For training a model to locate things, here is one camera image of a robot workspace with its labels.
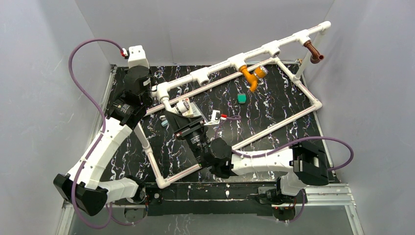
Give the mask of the white faucet chrome knob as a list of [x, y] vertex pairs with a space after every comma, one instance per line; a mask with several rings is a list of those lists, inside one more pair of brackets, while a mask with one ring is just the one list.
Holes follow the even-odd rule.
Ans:
[[187, 116], [189, 112], [191, 111], [191, 104], [190, 104], [189, 98], [179, 99], [178, 102], [174, 106], [170, 104], [170, 100], [166, 96], [162, 97], [160, 102], [162, 103], [166, 111], [169, 111], [175, 114]]

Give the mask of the white PVC pipe frame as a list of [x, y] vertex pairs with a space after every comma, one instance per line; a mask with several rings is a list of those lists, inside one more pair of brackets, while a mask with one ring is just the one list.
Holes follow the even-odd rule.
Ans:
[[[248, 83], [241, 76], [235, 77], [234, 69], [224, 69], [214, 73], [211, 78], [214, 82], [222, 84], [206, 91], [200, 92], [191, 97], [202, 114], [211, 115], [213, 109], [221, 111], [225, 115], [240, 115], [241, 120], [226, 121], [218, 131], [217, 137], [222, 137], [227, 144], [239, 148], [239, 151], [251, 150], [272, 150], [290, 141], [304, 137], [320, 136], [317, 121], [314, 115], [315, 109], [310, 108], [320, 105], [317, 95], [312, 98], [306, 95], [305, 88], [295, 85], [286, 70], [294, 74], [294, 80], [300, 78], [300, 82], [305, 87], [302, 78], [305, 69], [298, 72], [299, 67], [317, 65], [322, 66], [323, 62], [328, 62], [328, 52], [321, 52], [325, 59], [318, 64], [311, 62], [283, 63], [286, 69], [282, 69], [276, 62], [265, 65], [269, 74], [261, 80], [256, 91], [249, 91]], [[202, 66], [162, 66], [152, 68], [157, 78], [161, 81], [171, 81], [179, 78], [179, 75], [187, 75], [189, 72], [200, 69]], [[246, 95], [246, 102], [241, 104], [237, 101], [238, 94]], [[143, 119], [141, 125], [152, 146], [156, 164], [164, 178], [185, 171], [197, 164], [192, 151], [186, 141], [175, 140], [174, 134], [169, 125], [163, 127], [159, 117], [162, 111], [154, 112]], [[272, 129], [272, 132], [261, 138], [251, 141], [251, 137], [263, 131]], [[146, 182], [155, 182], [155, 175], [152, 171], [150, 161], [145, 156], [145, 152], [134, 133], [123, 143], [124, 153], [118, 151], [111, 163], [111, 179], [121, 176], [132, 175]], [[248, 175], [229, 178], [227, 180], [214, 176], [208, 169], [199, 170], [184, 177], [178, 182], [266, 182], [274, 181], [283, 173], [265, 171], [265, 173], [249, 173]]]

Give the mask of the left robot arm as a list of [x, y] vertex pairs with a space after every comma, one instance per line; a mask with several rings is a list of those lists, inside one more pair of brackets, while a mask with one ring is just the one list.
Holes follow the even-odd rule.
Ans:
[[145, 184], [133, 176], [102, 182], [101, 176], [112, 157], [146, 115], [153, 104], [151, 88], [154, 76], [148, 66], [133, 66], [125, 71], [123, 91], [108, 110], [106, 128], [97, 134], [97, 146], [90, 145], [90, 156], [83, 155], [66, 174], [53, 180], [63, 199], [85, 212], [98, 214], [106, 204], [129, 199], [135, 204], [146, 198]]

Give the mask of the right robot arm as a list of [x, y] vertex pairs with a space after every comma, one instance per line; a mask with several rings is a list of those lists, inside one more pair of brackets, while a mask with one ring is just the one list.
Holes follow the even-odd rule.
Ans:
[[280, 150], [238, 152], [222, 138], [207, 138], [202, 117], [164, 113], [177, 140], [186, 141], [197, 161], [197, 169], [227, 179], [253, 172], [279, 171], [284, 175], [276, 188], [276, 198], [287, 203], [306, 186], [329, 183], [325, 152], [309, 141], [296, 140]]

